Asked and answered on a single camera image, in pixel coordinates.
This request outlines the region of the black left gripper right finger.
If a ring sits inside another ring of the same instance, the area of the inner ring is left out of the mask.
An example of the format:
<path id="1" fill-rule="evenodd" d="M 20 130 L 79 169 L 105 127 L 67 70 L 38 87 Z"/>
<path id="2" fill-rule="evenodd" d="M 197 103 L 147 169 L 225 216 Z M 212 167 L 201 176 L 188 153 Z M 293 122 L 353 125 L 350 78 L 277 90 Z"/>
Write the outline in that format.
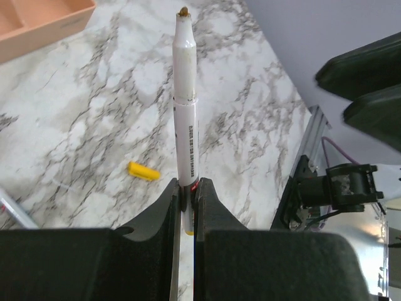
<path id="1" fill-rule="evenodd" d="M 368 300 L 353 248 L 333 233 L 249 230 L 199 181 L 195 300 Z"/>

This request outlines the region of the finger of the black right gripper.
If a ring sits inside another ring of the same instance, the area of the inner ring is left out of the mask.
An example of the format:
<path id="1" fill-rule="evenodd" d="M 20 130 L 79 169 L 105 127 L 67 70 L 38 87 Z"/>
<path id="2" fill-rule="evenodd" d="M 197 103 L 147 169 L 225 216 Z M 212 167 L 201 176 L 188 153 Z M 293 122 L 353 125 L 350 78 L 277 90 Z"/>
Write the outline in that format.
<path id="1" fill-rule="evenodd" d="M 344 123 L 400 150 L 400 85 L 368 93 L 343 112 Z"/>
<path id="2" fill-rule="evenodd" d="M 348 100 L 399 85 L 400 33 L 330 59 L 315 80 L 323 90 Z"/>

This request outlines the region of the aluminium frame rail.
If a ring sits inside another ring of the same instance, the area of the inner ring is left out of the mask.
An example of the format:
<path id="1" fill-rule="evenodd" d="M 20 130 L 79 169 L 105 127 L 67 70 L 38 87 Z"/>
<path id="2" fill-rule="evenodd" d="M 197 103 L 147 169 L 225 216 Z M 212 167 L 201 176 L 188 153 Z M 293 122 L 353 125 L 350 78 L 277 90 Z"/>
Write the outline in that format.
<path id="1" fill-rule="evenodd" d="M 317 176 L 326 169 L 348 160 L 328 141 L 330 125 L 322 110 L 315 106 L 302 138 L 296 158 L 306 155 L 310 168 Z M 360 262 L 360 268 L 372 295 L 388 297 L 388 225 L 385 206 L 366 204 L 361 213 L 343 213 L 319 221 L 309 229 L 342 235 L 351 244 Z"/>

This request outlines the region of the yellow pen cap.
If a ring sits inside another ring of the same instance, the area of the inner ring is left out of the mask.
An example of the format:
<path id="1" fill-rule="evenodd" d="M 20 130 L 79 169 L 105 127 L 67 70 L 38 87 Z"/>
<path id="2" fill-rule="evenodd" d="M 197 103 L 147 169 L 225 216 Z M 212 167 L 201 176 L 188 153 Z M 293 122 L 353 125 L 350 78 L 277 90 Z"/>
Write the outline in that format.
<path id="1" fill-rule="evenodd" d="M 127 166 L 127 171 L 131 176 L 139 177 L 147 181 L 154 181 L 160 178 L 159 171 L 148 168 L 136 162 L 130 161 Z"/>

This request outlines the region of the black mounting rail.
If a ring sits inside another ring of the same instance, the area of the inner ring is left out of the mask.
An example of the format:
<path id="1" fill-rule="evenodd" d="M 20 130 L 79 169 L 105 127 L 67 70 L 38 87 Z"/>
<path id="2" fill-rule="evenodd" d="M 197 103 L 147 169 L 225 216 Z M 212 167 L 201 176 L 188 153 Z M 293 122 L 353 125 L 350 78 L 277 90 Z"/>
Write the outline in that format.
<path id="1" fill-rule="evenodd" d="M 306 224 L 308 209 L 300 200 L 298 186 L 301 181 L 314 177 L 317 177 L 317 172 L 311 170 L 309 157 L 301 155 L 285 186 L 270 230 L 297 231 Z"/>

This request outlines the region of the peach plastic desk organizer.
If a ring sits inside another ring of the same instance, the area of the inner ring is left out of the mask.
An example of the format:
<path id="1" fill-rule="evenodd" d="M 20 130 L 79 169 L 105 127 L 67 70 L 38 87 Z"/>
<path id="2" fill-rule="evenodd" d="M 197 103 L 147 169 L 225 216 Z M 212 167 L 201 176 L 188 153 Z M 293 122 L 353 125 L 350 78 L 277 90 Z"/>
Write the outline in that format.
<path id="1" fill-rule="evenodd" d="M 83 31 L 95 1 L 1 1 L 1 63 Z"/>

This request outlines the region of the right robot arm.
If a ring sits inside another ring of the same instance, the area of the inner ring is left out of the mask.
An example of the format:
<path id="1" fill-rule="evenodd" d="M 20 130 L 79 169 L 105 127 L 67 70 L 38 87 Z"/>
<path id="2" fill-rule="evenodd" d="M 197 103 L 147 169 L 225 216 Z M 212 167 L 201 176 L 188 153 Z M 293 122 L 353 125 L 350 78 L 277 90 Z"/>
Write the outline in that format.
<path id="1" fill-rule="evenodd" d="M 344 123 L 400 150 L 400 33 L 330 59 L 315 80 L 351 102 Z M 361 212 L 363 204 L 400 196 L 400 168 L 349 162 L 298 181 L 296 193 L 304 207 Z"/>

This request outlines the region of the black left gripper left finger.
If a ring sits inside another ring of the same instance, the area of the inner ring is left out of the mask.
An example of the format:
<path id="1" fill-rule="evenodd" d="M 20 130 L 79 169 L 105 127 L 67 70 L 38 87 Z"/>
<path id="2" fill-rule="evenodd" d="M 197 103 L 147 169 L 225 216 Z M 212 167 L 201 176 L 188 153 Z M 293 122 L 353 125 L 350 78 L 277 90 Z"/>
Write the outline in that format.
<path id="1" fill-rule="evenodd" d="M 176 300 L 176 179 L 118 227 L 1 231 L 2 300 Z"/>

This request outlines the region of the yellow pen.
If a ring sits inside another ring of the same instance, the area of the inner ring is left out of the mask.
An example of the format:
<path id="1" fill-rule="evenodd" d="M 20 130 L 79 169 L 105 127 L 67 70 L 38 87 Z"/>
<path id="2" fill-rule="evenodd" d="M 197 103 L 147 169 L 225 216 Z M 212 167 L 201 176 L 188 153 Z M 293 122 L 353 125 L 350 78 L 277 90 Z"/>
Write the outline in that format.
<path id="1" fill-rule="evenodd" d="M 184 231 L 193 235 L 195 192 L 199 184 L 199 121 L 197 113 L 197 45 L 187 7 L 176 14 L 172 44 L 174 132 Z"/>

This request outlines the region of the purple pen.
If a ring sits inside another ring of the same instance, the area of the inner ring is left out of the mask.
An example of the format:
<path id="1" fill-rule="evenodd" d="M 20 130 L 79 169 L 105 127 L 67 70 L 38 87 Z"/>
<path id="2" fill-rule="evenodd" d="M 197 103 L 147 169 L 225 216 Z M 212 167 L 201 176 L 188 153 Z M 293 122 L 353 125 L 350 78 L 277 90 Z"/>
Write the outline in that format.
<path id="1" fill-rule="evenodd" d="M 27 212 L 1 188 L 1 206 L 5 207 L 6 211 L 16 220 L 16 222 L 26 229 L 36 230 L 39 226 L 29 216 Z"/>

